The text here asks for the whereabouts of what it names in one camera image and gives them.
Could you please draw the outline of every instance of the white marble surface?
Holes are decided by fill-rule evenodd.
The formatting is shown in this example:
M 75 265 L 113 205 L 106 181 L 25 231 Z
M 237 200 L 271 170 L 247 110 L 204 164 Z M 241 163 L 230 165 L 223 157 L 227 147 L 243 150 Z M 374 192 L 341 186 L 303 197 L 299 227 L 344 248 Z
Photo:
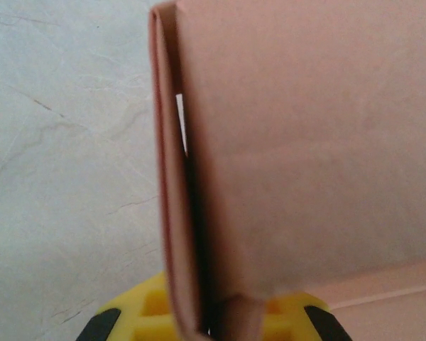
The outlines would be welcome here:
M 0 0 L 0 341 L 75 340 L 162 269 L 156 0 Z

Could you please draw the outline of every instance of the yellow plastic object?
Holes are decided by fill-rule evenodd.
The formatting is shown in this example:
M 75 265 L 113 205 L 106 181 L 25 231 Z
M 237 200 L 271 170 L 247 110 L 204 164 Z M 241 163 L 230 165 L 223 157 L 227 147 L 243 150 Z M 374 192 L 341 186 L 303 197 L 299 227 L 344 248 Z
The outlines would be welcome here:
M 328 311 L 327 304 L 307 293 L 275 298 L 267 303 L 263 319 L 264 341 L 322 341 L 305 306 Z M 107 341 L 178 341 L 165 290 L 164 274 L 158 274 L 108 302 L 98 314 L 118 308 L 121 314 Z

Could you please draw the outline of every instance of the yellow plastic base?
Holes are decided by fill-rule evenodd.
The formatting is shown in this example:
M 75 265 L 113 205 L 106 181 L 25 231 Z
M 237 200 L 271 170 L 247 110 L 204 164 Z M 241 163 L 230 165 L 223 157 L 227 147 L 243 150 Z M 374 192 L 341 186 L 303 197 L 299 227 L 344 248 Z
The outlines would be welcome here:
M 264 341 L 322 341 L 304 307 L 328 311 L 327 304 L 307 293 L 295 293 L 267 303 L 263 320 Z M 118 308 L 121 315 L 107 341 L 178 341 L 175 321 L 165 290 L 164 274 L 158 274 L 108 302 L 102 313 Z

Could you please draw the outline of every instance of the black plastic part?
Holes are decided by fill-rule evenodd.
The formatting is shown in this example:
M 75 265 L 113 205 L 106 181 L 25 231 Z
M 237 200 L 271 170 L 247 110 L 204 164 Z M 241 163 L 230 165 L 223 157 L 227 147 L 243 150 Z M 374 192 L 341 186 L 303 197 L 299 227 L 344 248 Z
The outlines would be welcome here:
M 313 305 L 306 306 L 305 311 L 322 341 L 352 341 L 333 314 Z
M 106 341 L 120 313 L 120 309 L 112 308 L 92 317 L 76 341 Z

